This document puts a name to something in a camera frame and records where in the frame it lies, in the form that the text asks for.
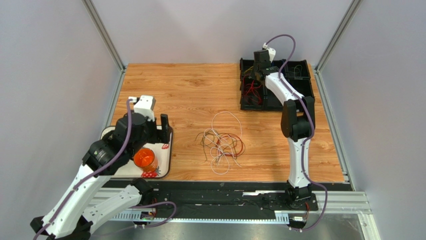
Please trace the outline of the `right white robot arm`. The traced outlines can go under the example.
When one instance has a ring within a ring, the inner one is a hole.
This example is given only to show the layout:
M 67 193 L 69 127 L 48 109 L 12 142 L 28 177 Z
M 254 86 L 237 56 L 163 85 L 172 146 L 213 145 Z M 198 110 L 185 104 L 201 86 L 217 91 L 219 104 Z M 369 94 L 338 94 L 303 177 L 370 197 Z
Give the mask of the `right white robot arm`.
M 309 146 L 315 133 L 315 99 L 298 92 L 277 67 L 271 66 L 270 50 L 257 50 L 253 55 L 251 76 L 282 103 L 280 126 L 290 153 L 285 203 L 291 209 L 298 209 L 304 207 L 312 196 L 313 182 L 309 177 L 308 162 Z

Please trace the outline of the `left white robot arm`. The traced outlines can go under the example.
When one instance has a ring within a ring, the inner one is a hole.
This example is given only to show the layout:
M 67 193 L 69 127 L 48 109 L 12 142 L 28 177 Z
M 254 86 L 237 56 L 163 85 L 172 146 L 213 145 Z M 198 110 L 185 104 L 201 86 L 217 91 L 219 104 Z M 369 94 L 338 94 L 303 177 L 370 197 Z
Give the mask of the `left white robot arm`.
M 127 208 L 153 203 L 153 187 L 141 177 L 134 178 L 120 193 L 89 207 L 96 193 L 146 144 L 168 144 L 173 129 L 168 115 L 161 125 L 131 111 L 115 126 L 106 128 L 82 158 L 77 175 L 56 206 L 46 215 L 35 217 L 30 226 L 35 238 L 48 240 L 88 240 L 112 217 Z

